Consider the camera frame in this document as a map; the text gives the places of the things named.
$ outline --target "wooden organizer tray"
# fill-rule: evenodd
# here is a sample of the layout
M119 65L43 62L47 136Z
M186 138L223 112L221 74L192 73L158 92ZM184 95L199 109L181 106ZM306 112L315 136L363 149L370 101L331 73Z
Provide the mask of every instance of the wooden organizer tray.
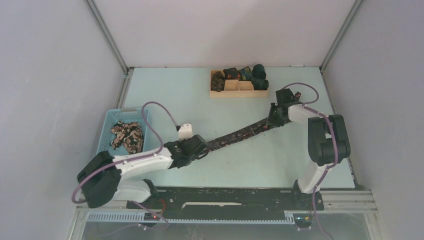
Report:
M210 71L209 96L211 98L267 98L269 90L254 90L250 81L225 80L223 91L211 91L212 76L223 69L213 69Z

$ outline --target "white wall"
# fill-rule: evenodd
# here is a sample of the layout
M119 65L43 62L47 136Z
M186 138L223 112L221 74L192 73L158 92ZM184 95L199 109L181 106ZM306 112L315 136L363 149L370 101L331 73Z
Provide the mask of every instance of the white wall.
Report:
M84 1L0 1L0 239L66 238L122 77Z
M97 0L131 67L320 66L355 0Z
M390 239L421 240L424 1L368 0L326 70L352 162Z

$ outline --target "blue plastic basket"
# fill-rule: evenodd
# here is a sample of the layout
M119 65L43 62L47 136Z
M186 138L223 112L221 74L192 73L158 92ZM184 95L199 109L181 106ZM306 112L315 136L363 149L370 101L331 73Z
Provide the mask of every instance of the blue plastic basket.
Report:
M147 109L144 110L144 113L147 118L147 122L150 124L149 111ZM141 126L141 132L144 136L143 142L143 152L145 150L149 150L147 146L147 141L149 139L149 129L146 126L145 121L142 117L142 109L137 108L137 111L121 111L121 109L111 109L107 111L106 117L104 118L103 129L101 130L100 141L98 142L97 153L102 151L109 151L109 153L114 155L128 155L127 150L123 145L118 147L117 149L113 149L111 147L111 142L115 139L115 134L111 132L111 128L117 124L118 121L122 121L124 123L132 123L137 122Z

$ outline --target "floor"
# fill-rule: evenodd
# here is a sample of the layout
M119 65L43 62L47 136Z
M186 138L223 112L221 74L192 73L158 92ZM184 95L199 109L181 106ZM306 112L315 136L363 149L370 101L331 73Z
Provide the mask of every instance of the floor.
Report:
M317 67L267 67L269 97L210 98L210 70L207 67L136 68L132 75L123 108L141 107L157 101L173 114L180 124L191 123L195 134L209 141L234 132L266 118L275 91L293 82L314 86L320 98L309 105L320 112L332 114L331 104ZM304 86L290 87L301 92L301 101L315 98ZM152 126L164 142L178 139L166 113L150 106ZM249 140L224 147L207 157L180 169L159 170L141 176L156 186L291 188L310 161L307 152L307 129L289 123ZM148 149L158 147L151 134ZM354 188L347 160L327 175L323 188Z

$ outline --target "white table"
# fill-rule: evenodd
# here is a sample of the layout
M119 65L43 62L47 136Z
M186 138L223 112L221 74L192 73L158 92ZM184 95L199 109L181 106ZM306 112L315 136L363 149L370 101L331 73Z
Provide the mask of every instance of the white table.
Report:
M210 98L210 70L207 67L136 68L123 108L141 107L157 101L172 113L179 124L191 123L194 134L206 141L237 131L268 116L275 91L293 82L314 86L320 98L310 107L332 114L330 101L317 67L266 67L269 97ZM291 86L302 93L301 101L315 98L305 86ZM175 127L158 106L149 107L152 126L164 142L178 139ZM211 152L189 166L159 170L141 176L156 186L291 188L310 161L307 129L296 123L264 132L248 140ZM151 134L153 149L159 141ZM344 159L327 175L323 188L354 188L349 164Z

